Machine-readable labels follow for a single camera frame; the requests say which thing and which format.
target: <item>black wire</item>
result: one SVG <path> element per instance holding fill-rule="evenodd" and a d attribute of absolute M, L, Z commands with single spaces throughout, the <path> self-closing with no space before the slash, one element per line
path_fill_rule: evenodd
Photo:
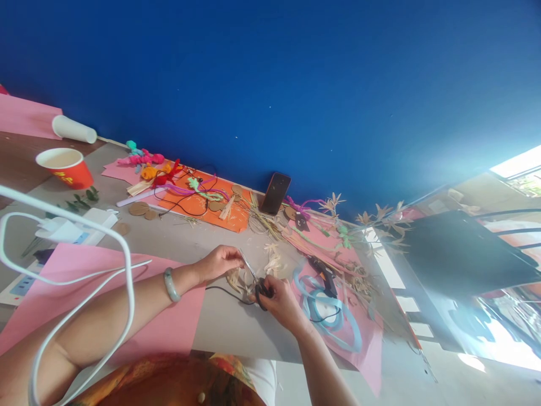
<path fill-rule="evenodd" d="M 229 296 L 231 296 L 231 297 L 235 298 L 236 300 L 238 300 L 239 302 L 241 302 L 243 305 L 249 306 L 249 305 L 253 305 L 253 304 L 255 303 L 255 302 L 245 302 L 245 301 L 242 300 L 240 297 L 235 296 L 233 293 L 231 293 L 230 291 L 228 291 L 228 290 L 222 288 L 221 286 L 207 286 L 207 287 L 205 288 L 205 290 L 209 290 L 209 289 L 220 289 L 220 290 L 226 292 Z M 342 309 L 338 309 L 338 311 L 337 311 L 336 313 L 331 314 L 331 315 L 329 315 L 329 316 L 326 316 L 326 317 L 324 317 L 324 318 L 321 319 L 321 320 L 312 320 L 312 319 L 310 319 L 310 321 L 313 322 L 313 323 L 322 323 L 322 322 L 324 322 L 325 320 L 329 319 L 330 317 L 333 317 L 333 316 L 338 315 L 338 314 L 340 313 L 341 310 L 342 310 Z"/>
<path fill-rule="evenodd" d="M 205 288 L 205 290 L 209 290 L 209 289 L 220 289 L 220 290 L 223 290 L 224 292 L 226 292 L 229 296 L 231 297 L 234 297 L 236 300 L 238 300 L 239 302 L 241 302 L 243 305 L 253 305 L 255 302 L 245 302 L 244 300 L 242 300 L 240 297 L 237 297 L 235 296 L 233 293 L 231 293 L 230 291 L 222 288 L 221 286 L 207 286 Z"/>
<path fill-rule="evenodd" d="M 336 313 L 334 313 L 334 314 L 332 314 L 332 315 L 329 315 L 329 316 L 327 316 L 327 317 L 324 317 L 324 318 L 321 319 L 321 320 L 312 320 L 312 319 L 310 319 L 310 321 L 313 322 L 313 323 L 322 323 L 322 322 L 324 322 L 325 320 L 327 320 L 328 318 L 333 317 L 333 316 L 336 316 L 338 313 L 340 313 L 340 310 L 342 310 L 342 309 L 338 309 L 338 311 L 337 311 Z"/>
<path fill-rule="evenodd" d="M 212 168 L 215 170 L 214 173 L 216 174 L 216 167 L 213 165 L 213 164 L 204 164 L 203 166 L 200 166 L 199 168 L 197 169 L 193 169 L 192 172 L 190 172 L 190 168 L 188 168 L 187 166 L 184 165 L 184 175 L 181 175 L 181 176 L 173 176 L 173 178 L 175 178 L 176 180 L 180 180 L 182 179 L 183 177 L 185 177 L 186 175 L 192 175 L 192 176 L 196 176 L 195 175 L 195 172 L 201 170 L 202 168 L 204 168 L 205 166 L 212 166 Z M 158 171 L 156 173 L 156 175 L 158 175 L 159 173 L 165 173 L 164 171 Z M 216 183 L 218 182 L 218 176 L 215 176 L 215 180 L 214 180 L 214 183 L 212 184 L 212 186 L 210 188 L 203 188 L 202 190 L 200 190 L 200 192 L 207 192 L 209 189 L 213 189 L 214 186 L 216 186 Z M 187 213 L 188 215 L 192 216 L 192 217 L 200 217 L 200 216 L 203 216 L 207 213 L 207 211 L 209 210 L 209 201 L 205 199 L 205 211 L 203 213 L 199 213 L 199 214 L 194 214 L 194 213 L 190 213 L 189 211 L 187 211 L 184 207 L 182 207 L 182 205 L 180 204 L 180 202 L 182 202 L 184 199 L 188 198 L 188 197 L 191 197 L 191 196 L 194 196 L 194 195 L 197 195 L 198 193 L 197 192 L 193 192 L 191 193 L 190 195 L 186 195 L 180 199 L 178 199 L 176 202 L 173 202 L 173 201 L 170 201 L 170 200 L 167 200 L 167 199 L 164 199 L 162 197 L 158 197 L 156 196 L 156 189 L 154 189 L 154 197 L 160 201 L 164 201 L 166 203 L 171 203 L 173 204 L 173 206 L 171 206 L 169 208 L 168 211 L 164 212 L 164 213 L 160 213 L 158 214 L 158 216 L 161 218 L 163 215 L 169 213 L 172 209 L 174 209 L 175 207 L 180 207 L 185 213 Z"/>

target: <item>white power cord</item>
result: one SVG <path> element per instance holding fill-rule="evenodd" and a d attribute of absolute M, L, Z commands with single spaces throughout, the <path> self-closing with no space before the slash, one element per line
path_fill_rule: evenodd
<path fill-rule="evenodd" d="M 38 200 L 36 198 L 27 196 L 23 193 L 14 191 L 13 189 L 7 188 L 5 186 L 0 185 L 0 195 L 6 196 L 8 198 L 11 198 L 13 200 L 20 201 L 21 203 L 27 204 L 29 206 L 33 206 L 37 209 L 44 210 L 49 213 L 56 214 L 57 216 L 64 217 L 68 220 L 71 220 L 72 222 L 80 223 L 85 226 L 89 226 L 91 228 L 94 228 L 108 236 L 111 236 L 115 240 L 117 240 L 122 247 L 122 250 L 124 252 L 124 262 L 125 266 L 122 269 L 113 269 L 113 270 L 107 270 L 107 271 L 100 271 L 95 272 L 90 275 L 86 275 L 84 277 L 81 277 L 79 279 L 75 279 L 72 281 L 67 282 L 55 282 L 51 281 L 47 278 L 44 278 L 40 276 L 37 273 L 30 272 L 25 268 L 22 268 L 21 266 L 17 265 L 16 263 L 12 262 L 6 255 L 6 252 L 4 251 L 4 242 L 6 239 L 6 226 L 7 221 L 14 216 L 21 216 L 21 217 L 27 217 L 32 220 L 37 221 L 38 223 L 43 223 L 45 220 L 40 219 L 39 217 L 33 216 L 31 214 L 27 213 L 8 213 L 5 216 L 3 216 L 0 219 L 0 261 L 2 261 L 7 267 L 13 269 L 14 271 L 23 273 L 25 275 L 31 276 L 33 278 L 36 278 L 38 280 L 41 280 L 45 283 L 56 285 L 56 286 L 63 286 L 63 285 L 70 285 L 77 282 L 80 282 L 84 279 L 88 279 L 89 277 L 93 277 L 96 275 L 101 275 L 103 273 L 113 272 L 112 275 L 110 275 L 103 283 L 101 283 L 100 286 L 98 286 L 87 298 L 85 298 L 77 307 L 75 307 L 71 312 L 69 312 L 61 322 L 58 323 L 56 327 L 53 328 L 53 330 L 49 333 L 47 338 L 43 341 L 41 344 L 36 357 L 34 358 L 34 363 L 32 365 L 32 372 L 30 376 L 30 382 L 28 384 L 28 402 L 31 406 L 41 406 L 38 400 L 38 388 L 37 388 L 37 380 L 38 380 L 38 370 L 39 370 L 39 362 L 41 361 L 41 358 L 43 356 L 43 353 L 45 351 L 45 348 L 53 338 L 53 336 L 62 328 L 62 326 L 75 314 L 81 307 L 85 305 L 92 297 L 94 297 L 109 281 L 111 281 L 112 278 L 115 276 L 125 272 L 126 273 L 126 290 L 128 294 L 128 319 L 126 321 L 126 326 L 124 327 L 124 330 L 122 331 L 122 334 L 118 338 L 118 341 L 113 345 L 113 348 L 110 349 L 110 351 L 105 354 L 105 356 L 98 362 L 98 364 L 94 367 L 90 375 L 86 378 L 86 380 L 77 388 L 77 390 L 72 393 L 67 399 L 63 399 L 60 402 L 54 404 L 53 406 L 64 406 L 68 404 L 70 401 L 72 401 L 81 391 L 82 389 L 90 382 L 90 380 L 98 373 L 98 371 L 105 365 L 105 363 L 111 358 L 111 356 L 114 354 L 114 352 L 122 345 L 124 342 L 128 332 L 130 331 L 131 324 L 134 320 L 134 312 L 135 312 L 135 296 L 134 296 L 134 283 L 132 278 L 131 270 L 132 268 L 139 267 L 145 264 L 148 264 L 150 261 L 140 262 L 138 264 L 132 265 L 131 264 L 131 256 L 130 256 L 130 248 L 128 247 L 128 244 L 126 240 L 116 231 L 113 231 L 109 228 L 103 227 L 101 224 L 97 224 L 93 221 L 90 221 L 84 217 L 81 217 L 77 214 L 71 213 L 67 210 L 61 209 L 57 206 L 53 206 L 49 203 L 46 203 L 44 201 Z"/>

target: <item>orange paper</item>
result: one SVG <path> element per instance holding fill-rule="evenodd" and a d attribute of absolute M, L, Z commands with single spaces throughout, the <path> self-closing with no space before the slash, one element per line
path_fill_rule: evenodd
<path fill-rule="evenodd" d="M 203 180 L 208 180 L 212 178 L 211 175 L 208 175 L 204 172 L 194 171 L 193 175 L 186 175 L 183 176 L 181 179 L 177 180 L 175 182 L 176 185 L 184 189 L 190 189 L 190 187 L 188 186 L 188 178 L 190 176 L 196 176 L 198 178 L 202 178 Z M 229 197 L 233 197 L 233 191 L 231 190 L 231 187 L 234 185 L 234 183 L 220 178 L 218 178 L 216 184 L 214 184 L 215 181 L 216 179 L 205 183 L 200 189 L 212 188 L 223 190 L 229 195 Z M 219 217 L 221 211 L 211 211 L 210 209 L 208 209 L 205 212 L 207 200 L 199 194 L 186 197 L 178 195 L 172 191 L 167 191 L 167 193 L 161 197 L 168 202 L 162 200 L 160 201 L 159 205 L 166 209 L 170 209 L 173 207 L 172 211 L 175 211 L 176 213 L 195 217 L 207 223 L 211 223 L 237 233 L 244 231 L 248 227 L 249 212 L 247 208 L 247 203 L 245 202 L 233 203 L 229 217 L 225 220 L 220 220 Z M 242 197 L 245 198 L 247 201 L 251 201 L 250 191 L 243 189 Z"/>

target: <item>white paper cup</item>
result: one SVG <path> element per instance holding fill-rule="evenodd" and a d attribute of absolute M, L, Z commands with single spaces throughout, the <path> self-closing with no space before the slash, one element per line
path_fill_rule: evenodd
<path fill-rule="evenodd" d="M 59 137 L 88 142 L 88 144 L 94 144 L 97 139 L 96 130 L 77 121 L 73 121 L 66 116 L 56 116 L 53 118 L 52 130 Z"/>

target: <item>scissors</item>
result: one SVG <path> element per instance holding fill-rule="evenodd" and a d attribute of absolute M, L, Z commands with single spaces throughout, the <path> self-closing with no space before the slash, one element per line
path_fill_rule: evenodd
<path fill-rule="evenodd" d="M 250 270 L 250 273 L 254 277 L 254 281 L 255 281 L 255 298 L 256 298 L 256 300 L 258 302 L 258 305 L 259 305 L 259 307 L 261 307 L 261 310 L 267 311 L 267 308 L 265 308 L 265 306 L 263 306 L 263 304 L 261 303 L 261 300 L 259 299 L 259 295 L 263 295 L 265 297 L 272 298 L 274 296 L 274 292 L 272 292 L 272 289 L 267 289 L 267 287 L 265 286 L 265 280 L 263 278 L 258 278 L 257 276 L 255 276 L 255 272 L 252 269 L 252 267 L 250 266 L 249 262 L 246 260 L 246 257 L 244 256 L 244 253 L 240 249 L 238 251 L 241 253 L 242 260 L 244 261 L 244 263 L 246 264 L 246 266 Z"/>

